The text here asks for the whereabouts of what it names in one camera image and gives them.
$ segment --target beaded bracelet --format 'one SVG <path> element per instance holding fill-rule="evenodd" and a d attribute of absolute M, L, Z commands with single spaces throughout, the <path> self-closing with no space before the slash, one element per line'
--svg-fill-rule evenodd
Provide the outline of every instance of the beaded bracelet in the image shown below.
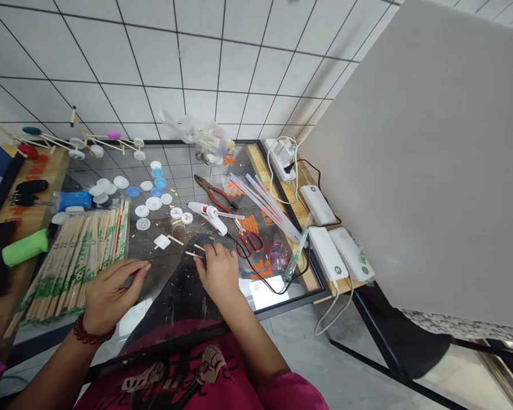
<path fill-rule="evenodd" d="M 89 343 L 90 345 L 96 345 L 97 343 L 102 345 L 104 342 L 110 340 L 116 331 L 116 326 L 112 328 L 112 330 L 104 335 L 92 335 L 86 332 L 84 329 L 84 314 L 78 316 L 76 322 L 74 323 L 74 336 L 76 336 L 76 340 L 81 341 L 84 344 Z"/>

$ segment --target finger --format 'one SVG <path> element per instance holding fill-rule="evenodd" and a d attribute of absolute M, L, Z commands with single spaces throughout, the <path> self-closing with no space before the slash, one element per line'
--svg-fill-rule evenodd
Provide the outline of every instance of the finger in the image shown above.
<path fill-rule="evenodd" d="M 146 273 L 152 264 L 147 264 L 143 268 L 139 269 L 135 274 L 135 278 L 131 282 L 131 286 L 124 293 L 123 298 L 129 303 L 129 306 L 133 305 L 141 294 L 141 289 L 143 288 L 144 280 L 146 279 Z"/>
<path fill-rule="evenodd" d="M 136 272 L 138 269 L 142 269 L 145 266 L 149 265 L 148 261 L 140 261 L 136 260 L 134 262 L 128 263 L 127 265 L 122 266 L 116 272 L 114 272 L 106 282 L 112 286 L 120 286 L 124 283 L 127 278 Z"/>
<path fill-rule="evenodd" d="M 138 261 L 140 259 L 123 259 L 119 260 L 117 262 L 114 262 L 112 265 L 108 266 L 106 269 L 104 269 L 97 277 L 100 277 L 102 280 L 106 280 L 110 278 L 114 272 L 116 272 L 121 267 L 130 264 L 131 262 Z"/>
<path fill-rule="evenodd" d="M 203 259 L 194 256 L 194 262 L 196 262 L 196 269 L 198 270 L 199 277 L 203 277 L 207 273 Z"/>
<path fill-rule="evenodd" d="M 217 253 L 217 256 L 226 255 L 226 252 L 228 252 L 224 246 L 220 243 L 215 243 L 215 252 Z"/>
<path fill-rule="evenodd" d="M 207 262 L 211 262 L 217 257 L 217 252 L 211 245 L 205 244 L 203 248 L 205 249 L 205 257 L 207 258 Z"/>

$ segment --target red-handled scissors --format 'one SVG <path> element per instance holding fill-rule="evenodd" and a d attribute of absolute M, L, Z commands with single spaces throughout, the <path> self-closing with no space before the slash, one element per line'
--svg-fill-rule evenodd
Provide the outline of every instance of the red-handled scissors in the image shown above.
<path fill-rule="evenodd" d="M 228 209 L 225 205 L 221 204 L 216 198 L 215 196 L 213 195 L 213 192 L 216 192 L 217 194 L 219 194 L 220 196 L 222 196 L 224 199 L 226 199 L 226 201 L 228 202 L 228 205 L 234 210 L 234 211 L 237 211 L 238 210 L 238 206 L 232 202 L 232 200 L 230 199 L 230 197 L 228 195 L 226 195 L 226 193 L 224 191 L 221 191 L 220 189 L 218 188 L 215 188 L 213 185 L 211 185 L 209 182 L 207 182 L 206 180 L 204 180 L 201 176 L 199 175 L 194 175 L 194 179 L 196 180 L 196 183 L 201 186 L 203 188 L 203 190 L 205 192 L 207 192 L 208 196 L 209 196 L 209 199 L 211 200 L 211 202 L 213 202 L 217 207 L 219 207 L 220 209 L 222 209 L 225 213 L 227 214 L 231 214 L 232 211 L 230 211 L 230 209 Z"/>
<path fill-rule="evenodd" d="M 241 223 L 239 223 L 239 220 L 237 220 L 237 219 L 235 220 L 235 224 L 238 226 L 238 229 L 239 229 L 239 235 L 235 241 L 235 248 L 238 251 L 238 255 L 241 259 L 248 259 L 253 255 L 253 251 L 260 252 L 261 250 L 264 249 L 264 241 L 262 240 L 262 238 L 259 235 L 257 235 L 253 231 L 248 231 L 248 230 L 242 228 Z M 249 246 L 249 244 L 243 237 L 244 235 L 247 237 L 247 240 L 249 241 L 251 246 Z M 260 242 L 260 246 L 258 248 L 257 248 L 257 245 L 255 244 L 255 241 L 253 240 L 253 237 Z M 246 252 L 247 256 L 245 256 L 245 254 L 243 253 L 243 251 L 241 249 L 239 249 L 239 247 L 245 247 L 245 249 L 247 251 Z"/>

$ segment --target car key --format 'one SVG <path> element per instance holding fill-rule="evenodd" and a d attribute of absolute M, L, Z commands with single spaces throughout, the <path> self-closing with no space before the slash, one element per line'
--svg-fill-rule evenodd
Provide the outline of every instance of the car key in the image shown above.
<path fill-rule="evenodd" d="M 13 196 L 13 203 L 16 205 L 30 207 L 32 205 L 52 205 L 51 202 L 39 200 L 34 194 L 22 193 Z"/>
<path fill-rule="evenodd" d="M 39 192 L 45 191 L 49 186 L 49 183 L 44 179 L 37 179 L 35 181 L 26 181 L 21 182 L 19 185 L 15 187 L 16 193 L 29 193 L 29 194 L 37 194 Z"/>

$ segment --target white board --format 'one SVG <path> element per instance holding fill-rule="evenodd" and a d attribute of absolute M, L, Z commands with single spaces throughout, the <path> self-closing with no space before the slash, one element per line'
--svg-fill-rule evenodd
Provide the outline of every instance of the white board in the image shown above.
<path fill-rule="evenodd" d="M 513 29 L 407 0 L 299 153 L 393 306 L 513 326 Z"/>

